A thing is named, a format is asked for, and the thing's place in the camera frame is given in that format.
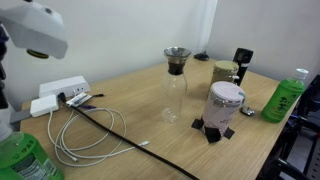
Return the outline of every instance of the plastic bottle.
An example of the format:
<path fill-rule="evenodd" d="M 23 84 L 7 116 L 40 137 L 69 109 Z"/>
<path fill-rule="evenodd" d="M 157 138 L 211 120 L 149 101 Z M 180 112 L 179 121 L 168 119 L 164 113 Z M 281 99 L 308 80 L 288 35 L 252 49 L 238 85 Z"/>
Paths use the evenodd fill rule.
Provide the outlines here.
<path fill-rule="evenodd" d="M 273 123 L 282 121 L 292 104 L 304 92 L 305 85 L 303 80 L 308 73 L 307 70 L 296 69 L 292 78 L 280 82 L 262 111 L 262 116 L 265 120 Z"/>
<path fill-rule="evenodd" d="M 27 133 L 12 132 L 0 122 L 0 179 L 61 180 L 64 175 L 37 139 Z"/>
<path fill-rule="evenodd" d="M 175 122 L 181 117 L 183 99 L 187 92 L 187 80 L 183 67 L 191 52 L 185 48 L 170 47 L 164 50 L 168 58 L 169 70 L 162 80 L 163 110 L 161 117 L 164 121 Z"/>

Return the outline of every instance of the table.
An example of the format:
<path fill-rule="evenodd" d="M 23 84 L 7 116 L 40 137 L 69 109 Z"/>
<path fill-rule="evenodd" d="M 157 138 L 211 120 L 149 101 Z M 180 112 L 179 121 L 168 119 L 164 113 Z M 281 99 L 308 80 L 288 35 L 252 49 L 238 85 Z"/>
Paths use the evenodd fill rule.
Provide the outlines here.
<path fill-rule="evenodd" d="M 256 114 L 248 117 L 237 111 L 230 124 L 235 131 L 233 137 L 208 144 L 202 132 L 191 128 L 191 124 L 204 110 L 213 63 L 213 60 L 202 62 L 193 58 L 187 61 L 184 71 L 188 91 L 182 119 L 173 124 L 162 121 L 160 117 L 161 79 L 167 71 L 166 63 L 90 84 L 90 94 L 104 93 L 106 96 L 92 98 L 88 104 L 121 112 L 127 124 L 127 138 L 136 143 L 150 141 L 146 149 L 200 179 L 255 179 L 286 122 L 272 124 L 261 117 L 261 111 L 278 82 L 247 72 L 241 87 L 247 94 L 247 105 Z M 51 126 L 53 137 L 70 113 L 71 110 L 61 104 L 60 109 L 54 112 Z M 107 127 L 110 124 L 103 114 L 90 116 Z M 136 149 L 90 167 L 65 166 L 57 161 L 48 139 L 48 119 L 49 115 L 44 115 L 25 120 L 21 123 L 21 131 L 31 133 L 39 140 L 66 179 L 187 179 L 175 169 Z M 123 132 L 120 121 L 114 131 Z M 104 134 L 85 119 L 80 119 L 67 131 L 66 142 L 70 147 L 79 147 L 96 141 Z M 110 137 L 83 154 L 106 153 L 115 143 L 117 140 Z M 120 149 L 127 147 L 130 146 L 124 143 Z"/>

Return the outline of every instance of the green bottle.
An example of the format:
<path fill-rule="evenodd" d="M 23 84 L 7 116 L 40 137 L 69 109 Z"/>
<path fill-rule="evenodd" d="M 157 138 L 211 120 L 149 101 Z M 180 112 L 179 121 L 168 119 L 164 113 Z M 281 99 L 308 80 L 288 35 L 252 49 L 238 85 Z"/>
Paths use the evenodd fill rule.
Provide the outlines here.
<path fill-rule="evenodd" d="M 282 121 L 292 104 L 304 92 L 303 80 L 308 73 L 307 70 L 296 69 L 292 78 L 280 82 L 268 104 L 262 110 L 262 117 L 265 120 L 273 123 Z"/>
<path fill-rule="evenodd" d="M 0 122 L 0 180 L 6 179 L 62 180 L 64 175 L 35 137 Z"/>

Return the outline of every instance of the black cable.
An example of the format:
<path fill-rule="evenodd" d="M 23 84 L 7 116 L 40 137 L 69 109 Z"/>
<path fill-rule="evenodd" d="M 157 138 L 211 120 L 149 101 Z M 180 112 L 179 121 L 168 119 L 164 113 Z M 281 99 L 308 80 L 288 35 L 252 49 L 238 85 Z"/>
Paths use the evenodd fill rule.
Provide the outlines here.
<path fill-rule="evenodd" d="M 147 149 L 139 146 L 138 144 L 130 141 L 129 139 L 117 134 L 116 132 L 113 132 L 112 130 L 106 128 L 105 126 L 103 126 L 102 124 L 98 123 L 97 121 L 95 121 L 93 118 L 91 118 L 90 116 L 88 116 L 87 114 L 85 114 L 84 112 L 82 112 L 80 109 L 78 109 L 77 107 L 74 107 L 74 106 L 69 106 L 70 108 L 72 108 L 73 110 L 77 111 L 80 115 L 82 115 L 83 117 L 85 117 L 86 119 L 90 120 L 93 124 L 97 125 L 99 128 L 107 131 L 108 133 L 112 134 L 113 136 L 125 141 L 126 143 L 134 146 L 135 148 L 139 149 L 140 151 L 166 163 L 167 165 L 175 168 L 176 170 L 180 171 L 181 173 L 183 173 L 184 175 L 188 176 L 190 179 L 194 179 L 194 180 L 198 180 L 199 178 L 195 177 L 194 175 L 190 174 L 189 172 L 187 172 L 186 170 L 182 169 L 181 167 L 173 164 L 172 162 L 162 158 L 161 156 L 158 156 L 156 154 L 154 154 L 153 152 L 151 151 L 148 151 Z"/>

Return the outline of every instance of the white wall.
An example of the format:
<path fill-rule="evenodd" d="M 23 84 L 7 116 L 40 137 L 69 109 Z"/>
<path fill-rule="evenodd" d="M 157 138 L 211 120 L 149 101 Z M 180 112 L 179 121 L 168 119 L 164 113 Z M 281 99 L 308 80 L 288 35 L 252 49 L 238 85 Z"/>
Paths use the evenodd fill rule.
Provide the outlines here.
<path fill-rule="evenodd" d="M 12 106 L 37 98 L 41 83 L 83 75 L 90 83 L 164 62 L 163 49 L 205 50 L 217 0 L 38 0 L 64 18 L 69 49 L 43 61 L 8 43 L 6 93 Z M 1 0 L 6 9 L 23 3 Z"/>
<path fill-rule="evenodd" d="M 208 54 L 232 60 L 238 47 L 254 51 L 254 72 L 281 80 L 301 67 L 311 82 L 320 70 L 320 1 L 220 0 Z"/>

